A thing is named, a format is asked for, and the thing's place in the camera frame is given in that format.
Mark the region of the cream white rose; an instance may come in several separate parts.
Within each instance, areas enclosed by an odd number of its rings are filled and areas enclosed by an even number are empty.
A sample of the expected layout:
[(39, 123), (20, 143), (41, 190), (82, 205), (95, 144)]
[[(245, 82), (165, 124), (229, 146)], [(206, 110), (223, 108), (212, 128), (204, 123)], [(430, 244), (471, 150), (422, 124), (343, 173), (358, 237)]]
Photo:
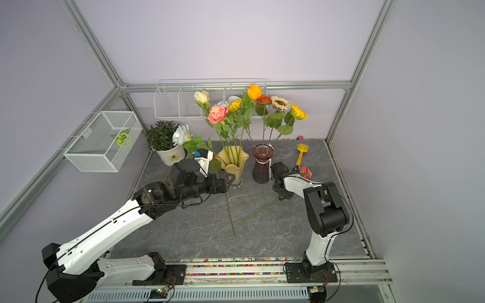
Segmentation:
[(207, 116), (207, 123), (210, 127), (212, 127), (208, 121), (208, 110), (213, 107), (210, 103), (210, 96), (209, 96), (209, 93), (206, 92), (206, 91), (196, 91), (194, 93), (194, 98), (196, 100), (196, 103), (197, 105), (201, 108), (201, 110), (204, 112), (204, 114)]

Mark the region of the dark red glass vase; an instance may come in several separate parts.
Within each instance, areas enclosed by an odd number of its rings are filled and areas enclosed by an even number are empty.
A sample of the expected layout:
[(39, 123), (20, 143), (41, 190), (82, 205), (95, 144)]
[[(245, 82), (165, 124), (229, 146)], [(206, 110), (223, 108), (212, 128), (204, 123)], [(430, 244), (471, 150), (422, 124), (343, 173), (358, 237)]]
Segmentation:
[(255, 165), (253, 168), (252, 177), (256, 183), (265, 184), (269, 182), (272, 165), (272, 157), (274, 156), (274, 148), (271, 144), (260, 144), (253, 149), (253, 156), (255, 157)]

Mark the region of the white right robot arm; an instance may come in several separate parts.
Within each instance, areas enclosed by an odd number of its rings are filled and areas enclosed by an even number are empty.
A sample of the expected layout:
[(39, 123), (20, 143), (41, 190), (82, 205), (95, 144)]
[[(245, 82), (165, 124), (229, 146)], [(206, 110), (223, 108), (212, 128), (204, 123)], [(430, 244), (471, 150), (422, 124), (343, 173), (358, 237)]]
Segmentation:
[(273, 190), (279, 199), (298, 195), (304, 199), (311, 241), (300, 263), (283, 266), (288, 284), (333, 283), (338, 281), (336, 264), (330, 261), (329, 252), (339, 234), (351, 221), (351, 214), (333, 182), (316, 182), (290, 171), (278, 162), (270, 167), (274, 178)]

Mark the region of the orange rose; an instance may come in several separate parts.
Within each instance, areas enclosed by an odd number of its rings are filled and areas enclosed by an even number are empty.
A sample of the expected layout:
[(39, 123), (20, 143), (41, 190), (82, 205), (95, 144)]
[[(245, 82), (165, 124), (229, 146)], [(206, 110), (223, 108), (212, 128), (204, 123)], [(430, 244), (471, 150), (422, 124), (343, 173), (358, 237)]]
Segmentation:
[(251, 84), (247, 92), (243, 93), (242, 96), (242, 106), (240, 109), (240, 115), (243, 117), (243, 128), (247, 132), (251, 142), (254, 144), (254, 141), (250, 134), (250, 124), (251, 124), (251, 116), (255, 110), (256, 101), (262, 95), (262, 89), (254, 84)]

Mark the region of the yellow ruffled glass vase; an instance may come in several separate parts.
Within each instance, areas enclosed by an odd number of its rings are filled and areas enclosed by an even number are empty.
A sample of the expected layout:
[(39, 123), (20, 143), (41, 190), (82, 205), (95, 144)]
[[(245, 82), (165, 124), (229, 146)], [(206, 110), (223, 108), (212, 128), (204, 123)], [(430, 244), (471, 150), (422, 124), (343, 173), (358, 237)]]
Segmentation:
[(224, 147), (217, 155), (217, 160), (221, 163), (222, 169), (234, 174), (235, 180), (232, 183), (233, 188), (240, 188), (243, 185), (243, 172), (249, 155), (241, 146)]

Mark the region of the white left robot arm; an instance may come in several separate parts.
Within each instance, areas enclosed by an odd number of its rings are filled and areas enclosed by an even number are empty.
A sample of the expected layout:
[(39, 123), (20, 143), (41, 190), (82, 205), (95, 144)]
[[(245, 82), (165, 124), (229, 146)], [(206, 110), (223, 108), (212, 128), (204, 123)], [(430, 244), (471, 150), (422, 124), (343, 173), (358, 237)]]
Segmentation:
[(120, 209), (86, 233), (64, 244), (50, 243), (42, 250), (47, 267), (42, 283), (58, 302), (77, 302), (99, 287), (132, 286), (174, 287), (182, 284), (185, 271), (168, 266), (157, 252), (136, 258), (110, 259), (102, 255), (125, 237), (157, 220), (185, 201), (204, 194), (227, 193), (234, 174), (203, 170), (193, 159), (171, 167), (167, 179), (139, 189)]

